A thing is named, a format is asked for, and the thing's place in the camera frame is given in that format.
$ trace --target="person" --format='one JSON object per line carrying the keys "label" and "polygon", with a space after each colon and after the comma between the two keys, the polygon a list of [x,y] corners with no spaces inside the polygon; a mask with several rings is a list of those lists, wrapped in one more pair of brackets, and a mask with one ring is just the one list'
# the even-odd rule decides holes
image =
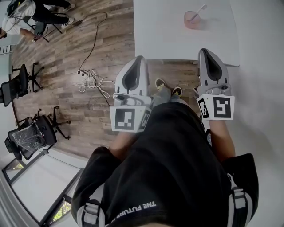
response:
{"label": "person", "polygon": [[45,22],[53,24],[62,24],[62,29],[66,29],[74,22],[74,18],[66,16],[57,16],[52,14],[44,5],[61,6],[64,12],[75,8],[75,4],[71,4],[65,0],[31,0],[30,4],[22,12],[5,17],[0,28],[0,39],[9,35],[22,35],[28,39],[33,39],[35,35],[20,27],[19,22],[25,17],[30,16],[35,22]]}
{"label": "person", "polygon": [[171,93],[162,79],[156,87],[145,131],[120,132],[109,148],[92,153],[73,195],[75,221],[89,220],[81,219],[79,210],[94,202],[93,193],[104,184],[102,199],[95,203],[100,204],[99,220],[108,227],[226,227],[229,175],[251,196],[253,216],[258,178],[252,154],[236,157],[224,121],[209,122],[211,146],[199,117],[180,99],[182,89]]}

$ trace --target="jeans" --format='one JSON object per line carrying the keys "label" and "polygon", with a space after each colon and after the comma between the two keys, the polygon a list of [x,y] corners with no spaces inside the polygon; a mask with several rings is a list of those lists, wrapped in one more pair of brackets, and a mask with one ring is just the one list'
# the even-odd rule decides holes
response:
{"label": "jeans", "polygon": [[65,24],[68,23],[69,18],[66,16],[57,16],[51,13],[44,5],[54,5],[67,8],[70,3],[64,0],[33,0],[35,2],[35,14],[33,19],[37,22],[52,23],[52,24]]}
{"label": "jeans", "polygon": [[180,99],[179,95],[171,94],[171,91],[169,88],[163,86],[154,96],[154,102],[153,102],[153,107],[158,106],[163,103],[168,103],[168,102],[179,102],[182,104],[185,104],[189,106],[186,101]]}

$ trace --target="toothbrush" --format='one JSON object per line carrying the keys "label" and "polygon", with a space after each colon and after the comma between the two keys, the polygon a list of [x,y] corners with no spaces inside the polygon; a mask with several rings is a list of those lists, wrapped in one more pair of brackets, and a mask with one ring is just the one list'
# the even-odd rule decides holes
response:
{"label": "toothbrush", "polygon": [[189,21],[192,21],[194,20],[195,17],[197,17],[197,15],[200,13],[200,11],[203,9],[206,9],[207,8],[207,5],[203,5],[196,13],[196,15],[194,15]]}

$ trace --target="black t-shirt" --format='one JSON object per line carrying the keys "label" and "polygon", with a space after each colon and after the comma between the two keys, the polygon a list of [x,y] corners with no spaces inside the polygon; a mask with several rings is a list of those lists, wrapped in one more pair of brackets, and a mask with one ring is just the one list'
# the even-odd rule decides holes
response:
{"label": "black t-shirt", "polygon": [[72,200],[72,214],[105,183],[101,208],[108,227],[148,223],[227,226],[231,183],[258,203],[253,156],[220,163],[197,115],[181,103],[156,106],[145,131],[121,163],[105,147],[90,157]]}

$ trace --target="pink cup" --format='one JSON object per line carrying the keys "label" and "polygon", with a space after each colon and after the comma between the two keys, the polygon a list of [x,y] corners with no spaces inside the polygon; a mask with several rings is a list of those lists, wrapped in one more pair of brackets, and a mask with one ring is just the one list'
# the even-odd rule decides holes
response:
{"label": "pink cup", "polygon": [[185,19],[184,19],[185,26],[189,29],[197,28],[200,20],[201,20],[200,16],[196,15],[196,12],[194,12],[194,11],[188,11],[188,12],[185,13]]}

